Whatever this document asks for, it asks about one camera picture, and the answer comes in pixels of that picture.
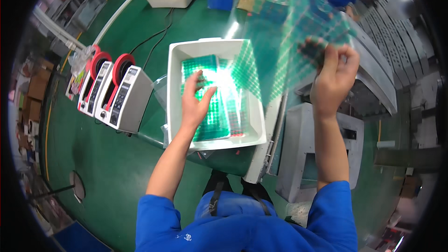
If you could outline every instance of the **hand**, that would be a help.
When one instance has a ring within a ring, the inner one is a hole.
[[[353,8],[351,6],[347,6],[345,8],[345,14],[347,14],[350,18],[352,18],[352,20],[354,20],[355,22],[357,22],[359,20],[359,16],[353,14]]]
[[[202,87],[197,87],[198,77],[202,75],[202,70],[195,72],[188,78],[184,87],[182,96],[182,124],[187,129],[196,130],[199,124],[204,120],[210,105],[210,99],[216,92],[216,87],[209,88],[201,101],[194,94]]]
[[[311,87],[311,103],[315,118],[325,120],[336,116],[336,111],[355,82],[359,66],[359,54],[348,45],[325,49],[323,65]]]
[[[355,22],[359,21],[360,17],[358,15],[355,15],[353,13],[347,13],[347,15],[349,15],[350,18],[352,18]]]

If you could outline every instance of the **blue sleeve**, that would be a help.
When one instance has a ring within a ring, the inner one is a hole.
[[[352,196],[347,181],[330,183],[317,192],[308,214],[307,229],[337,250],[357,251]]]
[[[145,195],[137,208],[136,249],[151,241],[170,237],[181,231],[181,213],[165,197]]]

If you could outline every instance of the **control panel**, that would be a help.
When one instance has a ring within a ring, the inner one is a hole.
[[[93,107],[96,99],[96,95],[98,94],[99,88],[101,86],[101,82],[103,81],[104,75],[107,72],[107,69],[109,67],[109,63],[103,63],[101,66],[101,69],[98,73],[98,76],[96,77],[95,84],[93,85],[92,92],[90,94],[89,98],[89,104],[87,106],[87,112],[93,113]]]
[[[110,123],[116,125],[118,121],[118,116],[120,115],[120,110],[123,107],[123,102],[125,100],[126,94],[129,91],[130,84],[123,82],[121,84],[120,91],[115,96],[114,106],[112,108],[112,114]]]

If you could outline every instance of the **black strap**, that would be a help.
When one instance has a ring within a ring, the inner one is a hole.
[[[210,199],[210,203],[208,204],[208,210],[211,216],[216,216],[218,212],[218,200],[221,196],[221,191],[223,190],[224,182],[220,181],[216,184],[215,192]]]
[[[208,210],[211,216],[217,216],[218,200],[220,199],[223,186],[224,182],[222,181],[216,184],[215,192],[213,193],[213,196],[210,199],[210,203],[208,204]],[[249,191],[252,194],[252,196],[260,203],[261,207],[263,208],[264,214],[266,216],[271,216],[269,209],[267,208],[266,204],[264,204],[263,200],[260,199],[260,197],[257,194],[257,191],[254,191],[254,189],[249,189]]]
[[[254,189],[250,188],[249,189],[250,193],[252,194],[252,196],[258,200],[258,202],[261,204],[261,207],[263,208],[264,214],[266,216],[271,216],[271,213],[269,212],[269,209],[267,208],[266,204],[264,204],[263,200],[260,199],[260,197],[257,194],[257,191],[254,191]]]

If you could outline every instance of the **forearm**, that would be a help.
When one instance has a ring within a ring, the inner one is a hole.
[[[345,7],[345,13],[347,13],[350,16],[353,16],[353,8],[350,5],[347,5]]]
[[[315,116],[314,126],[317,190],[334,181],[349,181],[349,160],[336,115],[327,119]]]
[[[154,167],[148,182],[147,195],[174,199],[184,172],[188,148],[196,129],[182,126]]]

